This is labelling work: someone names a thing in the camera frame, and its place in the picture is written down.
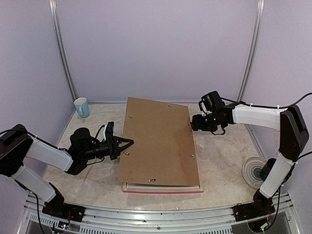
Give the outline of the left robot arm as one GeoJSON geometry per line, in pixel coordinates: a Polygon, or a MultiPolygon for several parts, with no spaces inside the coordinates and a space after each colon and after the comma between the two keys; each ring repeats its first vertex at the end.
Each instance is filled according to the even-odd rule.
{"type": "Polygon", "coordinates": [[[117,159],[123,151],[134,144],[132,139],[114,135],[114,122],[102,126],[104,139],[99,140],[82,127],[70,136],[69,149],[58,148],[30,133],[18,124],[0,133],[0,173],[11,177],[22,187],[28,189],[45,203],[55,215],[62,217],[68,213],[68,205],[63,196],[51,184],[25,166],[26,158],[34,159],[53,166],[70,175],[78,175],[90,160],[103,160],[108,156],[117,159]]]}

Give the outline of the left aluminium corner post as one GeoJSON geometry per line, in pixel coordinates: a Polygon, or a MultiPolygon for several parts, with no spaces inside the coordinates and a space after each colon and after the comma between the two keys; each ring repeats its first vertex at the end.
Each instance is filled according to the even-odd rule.
{"type": "Polygon", "coordinates": [[[51,19],[52,19],[52,25],[54,29],[54,34],[56,37],[56,43],[58,48],[59,57],[61,60],[61,64],[63,67],[63,71],[65,74],[65,80],[67,82],[69,92],[71,95],[72,100],[75,100],[78,98],[77,91],[71,76],[70,68],[68,59],[65,52],[64,43],[62,40],[62,33],[61,33],[61,26],[59,21],[59,15],[58,15],[58,6],[56,0],[49,0],[49,7],[50,7],[50,13],[51,13],[51,19]]]}

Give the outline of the front aluminium rail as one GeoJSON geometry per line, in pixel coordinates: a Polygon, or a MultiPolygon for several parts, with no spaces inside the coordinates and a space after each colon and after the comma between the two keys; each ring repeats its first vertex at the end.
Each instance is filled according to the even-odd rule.
{"type": "Polygon", "coordinates": [[[19,234],[300,234],[288,195],[274,198],[278,213],[237,221],[232,206],[145,211],[86,206],[81,221],[41,212],[30,196],[21,213],[19,234]]]}

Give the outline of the aluminium corner post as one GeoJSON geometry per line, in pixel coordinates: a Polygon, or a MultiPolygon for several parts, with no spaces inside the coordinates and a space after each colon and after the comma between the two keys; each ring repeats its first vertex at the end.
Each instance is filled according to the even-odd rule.
{"type": "Polygon", "coordinates": [[[254,63],[254,58],[256,55],[257,45],[259,41],[259,35],[261,32],[261,26],[262,26],[262,19],[263,19],[263,13],[264,13],[264,0],[258,0],[257,1],[257,10],[256,10],[256,16],[255,16],[255,22],[253,27],[253,33],[251,38],[251,45],[249,48],[249,53],[247,57],[246,66],[244,69],[243,79],[242,83],[240,85],[237,101],[242,101],[244,98],[244,95],[247,90],[248,82],[250,80],[250,75],[254,63]]]}
{"type": "Polygon", "coordinates": [[[51,19],[52,19],[52,25],[54,29],[54,34],[56,37],[56,43],[58,48],[59,57],[61,60],[61,64],[63,67],[63,71],[65,74],[65,80],[67,82],[69,92],[71,95],[72,100],[75,100],[78,98],[77,91],[71,76],[70,68],[68,59],[65,52],[64,43],[62,40],[62,33],[61,33],[61,26],[59,21],[59,15],[58,15],[58,6],[56,0],[49,0],[49,7],[50,7],[50,13],[51,13],[51,19]]]}

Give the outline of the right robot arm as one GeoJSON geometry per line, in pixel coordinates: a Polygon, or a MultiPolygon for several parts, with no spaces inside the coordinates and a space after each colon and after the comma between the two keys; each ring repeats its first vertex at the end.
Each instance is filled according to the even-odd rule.
{"type": "Polygon", "coordinates": [[[288,106],[263,106],[233,101],[212,91],[201,97],[200,113],[192,116],[193,131],[225,134],[229,125],[248,125],[269,129],[278,133],[278,155],[259,193],[267,199],[273,197],[285,183],[291,170],[303,157],[309,141],[309,131],[297,103],[288,106]]]}

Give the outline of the brown cardboard backing board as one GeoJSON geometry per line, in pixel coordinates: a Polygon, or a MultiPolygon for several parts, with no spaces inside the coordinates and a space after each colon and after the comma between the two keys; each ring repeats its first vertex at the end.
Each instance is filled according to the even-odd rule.
{"type": "Polygon", "coordinates": [[[161,186],[200,184],[187,106],[129,97],[123,137],[134,141],[120,157],[120,182],[161,186]]]}

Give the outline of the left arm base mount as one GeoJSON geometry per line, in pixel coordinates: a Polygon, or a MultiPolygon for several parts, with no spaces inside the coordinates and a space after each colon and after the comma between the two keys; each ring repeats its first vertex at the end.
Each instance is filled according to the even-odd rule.
{"type": "Polygon", "coordinates": [[[56,194],[51,201],[45,202],[42,212],[68,221],[82,222],[85,209],[80,205],[65,203],[64,197],[61,194],[56,194]]]}

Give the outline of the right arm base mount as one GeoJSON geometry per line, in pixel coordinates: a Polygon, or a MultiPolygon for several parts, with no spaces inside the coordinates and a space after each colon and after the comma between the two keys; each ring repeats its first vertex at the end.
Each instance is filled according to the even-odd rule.
{"type": "Polygon", "coordinates": [[[236,221],[244,221],[274,213],[272,197],[266,198],[259,189],[253,195],[253,201],[245,204],[238,203],[233,206],[236,221]]]}

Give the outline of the light blue mug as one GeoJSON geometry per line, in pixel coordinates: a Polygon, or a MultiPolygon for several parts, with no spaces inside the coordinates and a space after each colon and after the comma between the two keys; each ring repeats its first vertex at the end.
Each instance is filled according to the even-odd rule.
{"type": "Polygon", "coordinates": [[[78,113],[78,115],[81,118],[86,118],[90,115],[89,106],[87,102],[87,98],[85,97],[79,97],[74,101],[75,109],[78,113]]]}

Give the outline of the pink wooden picture frame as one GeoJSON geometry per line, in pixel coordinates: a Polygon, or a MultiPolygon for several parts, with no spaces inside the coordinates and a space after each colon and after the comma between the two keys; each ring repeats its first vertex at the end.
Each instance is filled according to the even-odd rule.
{"type": "Polygon", "coordinates": [[[200,194],[203,193],[203,189],[201,190],[127,190],[124,188],[124,184],[122,186],[122,191],[124,193],[132,193],[132,194],[152,194],[152,195],[184,195],[184,194],[200,194]]]}

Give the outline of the right aluminium corner post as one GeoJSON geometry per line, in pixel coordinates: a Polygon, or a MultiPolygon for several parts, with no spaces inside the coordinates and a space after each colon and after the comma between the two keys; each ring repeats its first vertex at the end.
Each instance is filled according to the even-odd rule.
{"type": "Polygon", "coordinates": [[[247,57],[246,66],[244,69],[243,79],[242,83],[240,85],[237,101],[242,101],[244,98],[244,95],[247,90],[248,82],[250,80],[250,75],[254,63],[254,58],[256,55],[257,45],[259,41],[259,35],[261,32],[261,26],[262,26],[262,19],[263,19],[263,13],[264,13],[264,0],[258,0],[257,1],[257,10],[256,10],[256,16],[255,16],[255,22],[253,27],[253,33],[251,38],[251,45],[249,48],[249,53],[247,57]]]}

